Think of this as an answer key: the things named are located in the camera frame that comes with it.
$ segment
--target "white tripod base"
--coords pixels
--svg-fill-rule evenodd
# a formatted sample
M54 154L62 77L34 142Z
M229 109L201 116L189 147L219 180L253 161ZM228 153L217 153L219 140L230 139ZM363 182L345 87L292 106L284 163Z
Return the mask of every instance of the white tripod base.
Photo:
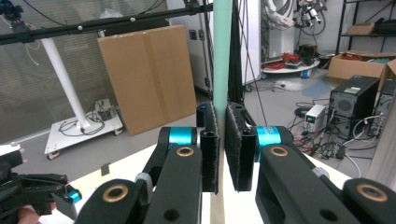
M73 146L80 142L86 141L88 139L97 137L104 133L114 132L115 135L119 135L122 133L122 122L120 120L119 115L117 114L114 106L111 106L111 117L112 119L108 119L104 121L105 126L99 131L102 127L102 123L100 122L92 122L87 119L91 126L89 128L84 129L84 133L73 123L76 123L77 118L65 119L60 122L53 123L49 132L49 140L47 142L47 146L45 149L45 154L48 155L50 160L59 156L59 150L64 149L66 147ZM98 110L94 110L87 114L87 117L100 118Z

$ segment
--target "person's hand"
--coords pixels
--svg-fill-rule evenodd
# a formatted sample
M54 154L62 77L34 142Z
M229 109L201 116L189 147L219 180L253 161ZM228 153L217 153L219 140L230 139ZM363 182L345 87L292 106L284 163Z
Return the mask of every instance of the person's hand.
M55 203L50 204L50 209L54 210L56 208ZM37 224L40 216L32 209L23 207L18 210L18 224Z

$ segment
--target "white pole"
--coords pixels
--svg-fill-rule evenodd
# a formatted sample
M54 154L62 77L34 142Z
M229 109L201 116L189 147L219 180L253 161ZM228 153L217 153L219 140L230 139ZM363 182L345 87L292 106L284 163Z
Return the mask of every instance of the white pole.
M64 68L64 62L62 61L61 55L59 55L58 49L55 46L52 38L41 39L44 49L49 55L49 59L55 69L56 75L61 81L64 92L66 93L67 99L73 108L73 111L78 119L77 128L88 128L91 124L86 120L84 110L82 109L81 103L77 97L76 91L70 81L70 77Z

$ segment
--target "cardboard box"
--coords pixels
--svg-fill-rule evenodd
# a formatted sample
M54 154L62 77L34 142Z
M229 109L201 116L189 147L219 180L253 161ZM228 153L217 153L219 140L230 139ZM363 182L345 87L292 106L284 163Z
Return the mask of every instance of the cardboard box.
M195 113L183 26L113 35L98 43L130 135Z
M343 55L352 55L359 58L358 61L342 59ZM370 60L389 59L388 63L370 63ZM386 78L395 78L396 73L396 54L372 53L365 51L350 50L332 57L328 77L350 79L355 75L366 77L379 77L379 89Z
M347 29L347 33L349 35L370 35L375 26L373 23L370 22L363 22L363 23L358 23L350 26Z

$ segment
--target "gray floor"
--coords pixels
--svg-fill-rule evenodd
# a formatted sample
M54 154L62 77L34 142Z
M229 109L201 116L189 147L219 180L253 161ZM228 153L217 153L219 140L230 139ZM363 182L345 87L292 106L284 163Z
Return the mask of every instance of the gray floor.
M314 75L308 79L301 79L297 75L272 75L267 79L257 82L258 90L252 83L253 91L246 92L245 104L251 116L258 125L265 125L259 96L261 97L263 110L268 125L287 126L294 118L293 111L297 102L312 102L313 99L329 99L330 90L337 83L330 81L325 76L326 70L315 70ZM277 80L285 80L294 85L302 85L300 91L271 90L271 86ZM206 101L201 95L197 95L197 103ZM195 116L189 116L168 126L194 126ZM152 146L157 142L160 128L130 136L127 132L114 136L109 133L81 144L61 150L61 156L49 161L44 155L48 134L43 134L30 140L21 142L26 149L23 157L28 160L25 164L13 171L19 174L64 174L69 180L75 180L83 175L99 169L106 163L118 161L132 155L137 151ZM302 129L296 127L294 132ZM373 157L374 150L348 151L350 156ZM361 176L365 176L371 160L353 159L361 169ZM321 160L331 167L346 175L357 177L358 171L353 163L345 158L341 161L336 159Z

